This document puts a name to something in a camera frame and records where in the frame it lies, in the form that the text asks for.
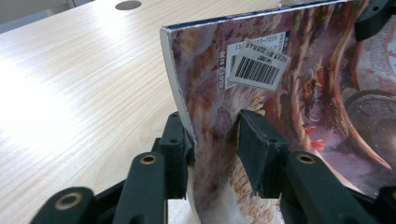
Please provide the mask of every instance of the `colorful printed cover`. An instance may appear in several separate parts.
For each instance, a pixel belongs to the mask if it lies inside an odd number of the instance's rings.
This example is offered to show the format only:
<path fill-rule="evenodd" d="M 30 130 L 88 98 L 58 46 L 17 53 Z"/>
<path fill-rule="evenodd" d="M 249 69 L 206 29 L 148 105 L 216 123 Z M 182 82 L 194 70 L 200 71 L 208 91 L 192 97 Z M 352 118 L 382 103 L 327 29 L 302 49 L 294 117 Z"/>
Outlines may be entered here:
<path fill-rule="evenodd" d="M 278 200 L 252 195 L 236 156 L 241 109 L 269 119 L 290 151 L 320 156 L 345 186 L 375 197 L 396 185 L 396 20 L 358 43 L 354 22 L 367 4 L 283 7 L 161 29 L 177 108 L 195 141 L 202 223 L 283 222 Z M 228 82 L 246 38 L 290 56 L 274 91 Z"/>

